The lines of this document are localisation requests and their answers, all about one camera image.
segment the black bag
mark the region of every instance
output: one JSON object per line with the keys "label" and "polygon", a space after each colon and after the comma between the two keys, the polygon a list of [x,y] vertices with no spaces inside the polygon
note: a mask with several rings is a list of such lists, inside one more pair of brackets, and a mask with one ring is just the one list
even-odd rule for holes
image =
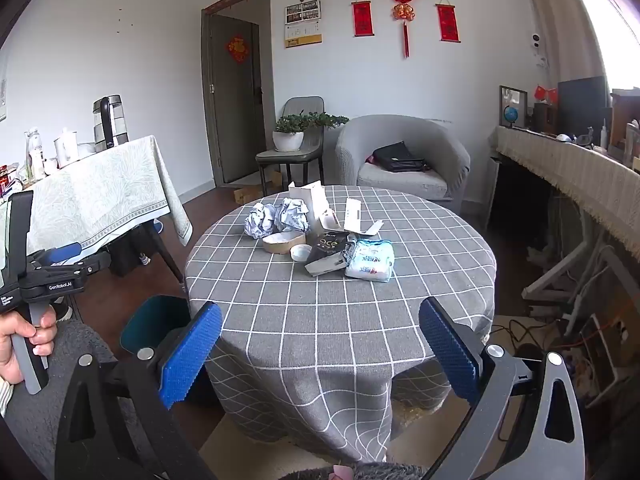
{"label": "black bag", "polygon": [[429,169],[423,158],[415,158],[411,154],[404,144],[404,140],[397,144],[378,148],[373,152],[373,158],[382,168],[392,173]]}

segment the crumpled paper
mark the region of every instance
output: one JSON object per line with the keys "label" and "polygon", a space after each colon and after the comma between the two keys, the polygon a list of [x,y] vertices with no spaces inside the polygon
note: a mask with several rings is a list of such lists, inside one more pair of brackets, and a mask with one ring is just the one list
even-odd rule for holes
{"label": "crumpled paper", "polygon": [[276,229],[280,232],[309,231],[306,214],[309,209],[299,198],[285,198],[276,213]]}
{"label": "crumpled paper", "polygon": [[244,232],[254,240],[269,236],[273,234],[275,217],[276,208],[273,205],[258,202],[244,221]]}

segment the globe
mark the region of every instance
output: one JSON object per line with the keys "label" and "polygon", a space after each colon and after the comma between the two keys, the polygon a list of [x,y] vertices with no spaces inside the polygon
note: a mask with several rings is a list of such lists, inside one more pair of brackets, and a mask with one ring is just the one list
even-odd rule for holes
{"label": "globe", "polygon": [[504,118],[510,122],[511,124],[513,124],[515,121],[518,120],[518,111],[516,110],[516,108],[514,108],[513,106],[507,106],[504,109]]}

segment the blue gripper pad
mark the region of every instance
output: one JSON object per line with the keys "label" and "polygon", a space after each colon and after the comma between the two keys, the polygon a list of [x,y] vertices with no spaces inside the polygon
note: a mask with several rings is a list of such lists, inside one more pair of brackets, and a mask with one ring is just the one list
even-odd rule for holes
{"label": "blue gripper pad", "polygon": [[470,404],[479,396],[478,368],[469,357],[455,329],[436,311],[430,300],[420,305],[420,330],[440,362],[453,391]]}
{"label": "blue gripper pad", "polygon": [[222,332],[222,312],[206,303],[184,329],[176,348],[161,369],[160,399],[167,409],[184,400]]}
{"label": "blue gripper pad", "polygon": [[46,251],[38,258],[38,262],[44,266],[51,266],[53,264],[59,264],[60,262],[66,262],[69,258],[75,258],[79,256],[81,252],[82,245],[76,242]]}

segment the white grid pattern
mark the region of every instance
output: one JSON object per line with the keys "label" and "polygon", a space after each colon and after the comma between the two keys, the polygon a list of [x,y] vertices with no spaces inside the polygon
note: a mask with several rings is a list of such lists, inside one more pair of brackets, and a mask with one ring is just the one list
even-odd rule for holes
{"label": "white grid pattern", "polygon": [[430,410],[449,391],[419,330],[420,302],[436,296],[454,320],[486,335],[495,258],[466,222],[421,198],[345,186],[326,194],[341,221],[352,197],[362,201],[364,229],[385,222],[378,237],[396,252],[389,283],[343,271],[312,278],[287,256],[266,253],[242,235],[253,204],[200,238],[186,283],[192,312],[213,300],[225,313],[207,371],[248,436],[272,442],[288,434],[311,452],[372,462],[386,453],[391,397]]}

